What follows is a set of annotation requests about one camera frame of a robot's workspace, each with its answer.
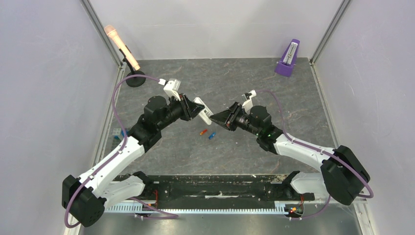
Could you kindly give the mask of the red orange battery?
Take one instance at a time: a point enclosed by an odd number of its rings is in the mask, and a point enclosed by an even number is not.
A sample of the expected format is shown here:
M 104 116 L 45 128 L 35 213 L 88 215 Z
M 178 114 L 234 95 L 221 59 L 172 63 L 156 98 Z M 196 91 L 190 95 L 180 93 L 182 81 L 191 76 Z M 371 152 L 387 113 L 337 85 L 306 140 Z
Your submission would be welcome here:
M 199 135 L 203 135 L 203 134 L 205 134 L 207 131 L 208 131 L 208 130 L 207 130 L 207 129 L 205 129 L 205 130 L 201 131 L 201 132 L 199 133 Z

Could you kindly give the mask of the white remote control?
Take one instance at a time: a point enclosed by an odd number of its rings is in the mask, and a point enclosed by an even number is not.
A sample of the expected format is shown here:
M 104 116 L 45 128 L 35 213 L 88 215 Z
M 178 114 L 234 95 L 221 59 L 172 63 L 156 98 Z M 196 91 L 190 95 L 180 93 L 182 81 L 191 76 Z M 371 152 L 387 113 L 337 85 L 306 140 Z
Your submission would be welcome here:
M 210 116 L 213 115 L 213 112 L 210 110 L 210 108 L 202 101 L 200 97 L 195 97 L 193 100 L 195 103 L 203 105 L 204 109 L 198 114 L 198 116 L 207 124 L 211 125 L 212 120 L 210 119 Z

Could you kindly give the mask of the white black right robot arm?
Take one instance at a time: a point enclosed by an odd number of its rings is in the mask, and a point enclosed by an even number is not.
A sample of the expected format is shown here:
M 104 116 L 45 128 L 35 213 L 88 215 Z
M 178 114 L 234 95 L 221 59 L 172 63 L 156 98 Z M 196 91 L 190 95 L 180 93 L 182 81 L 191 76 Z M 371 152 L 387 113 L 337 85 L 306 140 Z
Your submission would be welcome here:
M 299 141 L 273 125 L 264 106 L 253 106 L 247 113 L 235 102 L 209 118 L 229 131 L 241 128 L 254 134 L 265 151 L 293 158 L 318 170 L 322 174 L 323 188 L 343 205 L 348 206 L 362 197 L 361 191 L 370 181 L 368 172 L 350 148 L 343 145 L 328 148 Z

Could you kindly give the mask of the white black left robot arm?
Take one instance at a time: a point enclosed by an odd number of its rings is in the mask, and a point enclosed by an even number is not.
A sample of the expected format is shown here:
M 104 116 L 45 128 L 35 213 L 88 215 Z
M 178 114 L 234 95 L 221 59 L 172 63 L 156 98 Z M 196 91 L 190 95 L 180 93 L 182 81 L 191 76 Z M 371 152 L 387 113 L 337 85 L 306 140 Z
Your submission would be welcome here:
M 62 206 L 68 228 L 72 215 L 84 227 L 93 225 L 110 208 L 124 200 L 138 196 L 142 200 L 152 197 L 154 188 L 137 175 L 113 183 L 130 163 L 148 152 L 160 139 L 164 128 L 181 119 L 190 121 L 200 116 L 210 121 L 212 111 L 200 98 L 189 100 L 185 94 L 166 100 L 162 96 L 151 97 L 144 113 L 124 136 L 124 140 L 109 155 L 78 177 L 69 175 L 62 184 Z

